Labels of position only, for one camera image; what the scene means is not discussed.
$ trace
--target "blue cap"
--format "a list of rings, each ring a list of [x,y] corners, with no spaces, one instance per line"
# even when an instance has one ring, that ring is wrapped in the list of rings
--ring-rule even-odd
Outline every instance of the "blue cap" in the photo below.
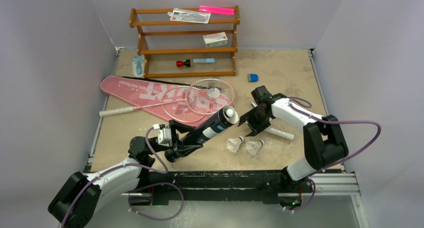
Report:
[[[257,75],[257,74],[248,74],[248,75],[247,75],[247,80],[248,80],[249,82],[257,82],[257,81],[258,81],[258,79],[259,79],[259,77],[258,77],[258,75]]]

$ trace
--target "white racket grip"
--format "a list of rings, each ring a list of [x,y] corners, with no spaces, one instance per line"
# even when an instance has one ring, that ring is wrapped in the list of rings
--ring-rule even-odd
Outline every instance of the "white racket grip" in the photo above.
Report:
[[[107,116],[113,116],[113,115],[123,114],[127,112],[132,112],[137,109],[138,107],[130,106],[130,107],[119,108],[119,109],[102,110],[98,114],[100,115],[100,117],[107,117]]]
[[[286,138],[287,140],[293,141],[293,139],[295,138],[295,135],[292,133],[287,133],[278,129],[274,129],[271,127],[268,127],[264,130],[264,132],[268,132],[270,134],[282,137],[282,138]]]

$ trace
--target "black cylindrical tube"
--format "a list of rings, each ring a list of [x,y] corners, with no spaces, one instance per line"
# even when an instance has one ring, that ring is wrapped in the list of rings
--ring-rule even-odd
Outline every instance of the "black cylindrical tube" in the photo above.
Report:
[[[165,151],[165,157],[170,162],[186,157],[203,147],[203,143],[238,122],[239,114],[233,107],[226,105],[182,138],[181,143],[185,146],[184,150],[169,149]]]
[[[183,145],[201,145],[238,122],[239,115],[236,110],[226,105],[190,131],[181,142]]]

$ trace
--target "pink box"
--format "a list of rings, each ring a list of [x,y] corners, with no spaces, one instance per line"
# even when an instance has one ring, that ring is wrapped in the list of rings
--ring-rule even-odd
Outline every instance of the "pink box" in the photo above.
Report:
[[[213,14],[230,15],[230,16],[234,15],[234,9],[205,6],[205,5],[201,5],[199,7],[199,11],[200,12],[213,13]]]

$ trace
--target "racket handle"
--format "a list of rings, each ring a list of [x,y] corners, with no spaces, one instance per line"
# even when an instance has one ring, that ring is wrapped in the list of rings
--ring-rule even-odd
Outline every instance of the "racket handle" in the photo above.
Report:
[[[268,132],[270,134],[282,137],[282,138],[286,138],[287,140],[293,141],[293,139],[295,138],[295,135],[292,133],[287,133],[278,129],[274,129],[271,127],[268,127],[264,130],[264,132]]]
[[[127,112],[133,112],[138,109],[140,109],[140,107],[130,106],[130,107],[119,108],[119,109],[102,110],[98,114],[100,115],[100,117],[107,117],[107,116],[113,116],[113,115],[123,114]]]

